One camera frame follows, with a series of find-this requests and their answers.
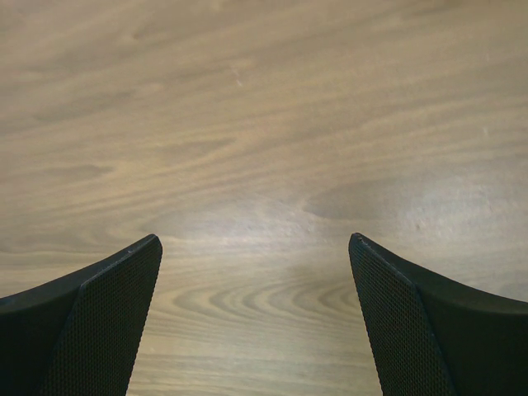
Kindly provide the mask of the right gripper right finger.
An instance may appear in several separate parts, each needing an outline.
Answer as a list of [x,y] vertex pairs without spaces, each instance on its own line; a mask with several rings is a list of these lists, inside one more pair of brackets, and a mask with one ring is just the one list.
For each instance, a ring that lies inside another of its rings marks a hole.
[[351,271],[384,395],[525,395],[527,304],[409,262],[360,233]]

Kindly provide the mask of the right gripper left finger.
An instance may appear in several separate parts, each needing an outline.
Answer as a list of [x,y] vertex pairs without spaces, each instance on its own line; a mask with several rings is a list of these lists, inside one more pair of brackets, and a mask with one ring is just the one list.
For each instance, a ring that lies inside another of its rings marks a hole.
[[158,278],[150,234],[108,258],[1,299],[3,395],[124,395]]

